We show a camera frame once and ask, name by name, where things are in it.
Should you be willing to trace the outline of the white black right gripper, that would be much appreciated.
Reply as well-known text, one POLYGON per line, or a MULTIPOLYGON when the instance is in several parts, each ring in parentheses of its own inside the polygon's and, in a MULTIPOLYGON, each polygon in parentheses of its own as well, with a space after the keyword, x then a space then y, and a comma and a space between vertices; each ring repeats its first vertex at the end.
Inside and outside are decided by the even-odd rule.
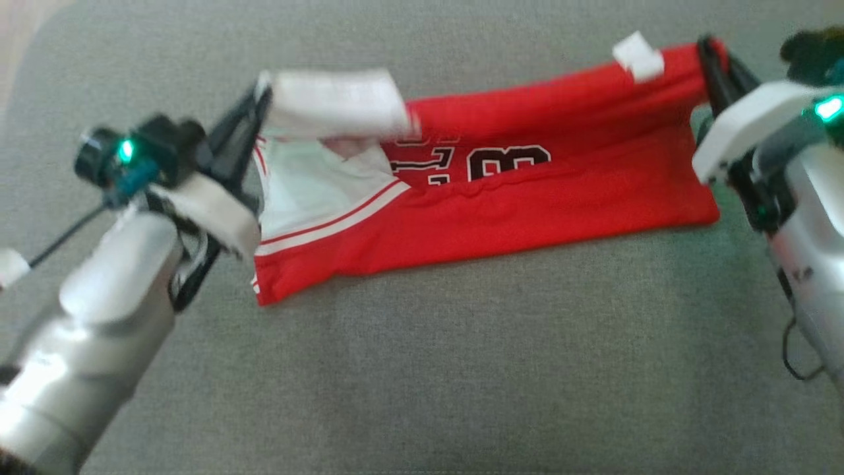
POLYGON ((693 155, 694 174, 705 185, 732 187, 753 228, 781 228, 804 192, 799 174, 820 166, 829 177, 841 172, 833 135, 841 123, 841 87, 762 84, 730 51, 726 73, 711 36, 700 37, 696 48, 709 105, 721 112, 693 155))

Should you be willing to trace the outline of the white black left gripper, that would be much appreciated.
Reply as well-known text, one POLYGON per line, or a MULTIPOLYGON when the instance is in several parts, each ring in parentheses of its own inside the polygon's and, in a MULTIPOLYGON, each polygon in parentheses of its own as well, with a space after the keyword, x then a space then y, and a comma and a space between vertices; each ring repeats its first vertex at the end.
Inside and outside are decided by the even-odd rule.
POLYGON ((259 209, 260 199, 245 191, 244 183, 271 102, 269 86, 245 91, 211 126, 199 145, 199 159, 221 159, 221 183, 226 189, 202 174, 190 175, 174 189, 162 185, 148 187, 154 197, 171 205, 176 217, 192 223, 206 236, 202 253, 195 261, 210 262, 214 250, 234 255, 239 261, 249 261, 257 251, 261 232, 254 212, 259 209))

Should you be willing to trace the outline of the grey sofa seat cushion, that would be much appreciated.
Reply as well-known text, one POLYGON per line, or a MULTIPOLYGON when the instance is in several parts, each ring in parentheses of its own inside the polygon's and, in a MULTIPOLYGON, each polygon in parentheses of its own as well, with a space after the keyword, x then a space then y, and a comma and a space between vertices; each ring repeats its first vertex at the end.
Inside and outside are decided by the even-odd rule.
MULTIPOLYGON (((844 0, 73 0, 19 65, 0 247, 99 195, 87 127, 217 120, 263 69, 388 67, 404 96, 531 83, 718 35, 763 79, 844 0)), ((829 379, 783 369, 792 315, 738 199, 693 230, 334 278, 262 309, 223 256, 89 475, 844 475, 829 379)))

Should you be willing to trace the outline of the red basketball jersey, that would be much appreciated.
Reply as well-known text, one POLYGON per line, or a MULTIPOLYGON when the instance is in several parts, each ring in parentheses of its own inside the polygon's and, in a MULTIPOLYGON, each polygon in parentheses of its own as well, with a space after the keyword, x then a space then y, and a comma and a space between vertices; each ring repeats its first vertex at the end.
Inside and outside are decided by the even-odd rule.
POLYGON ((416 137, 304 139, 265 127, 262 306, 364 276, 707 226, 719 210, 692 170, 706 100, 694 43, 657 52, 639 83, 618 63, 545 83, 403 105, 416 137))

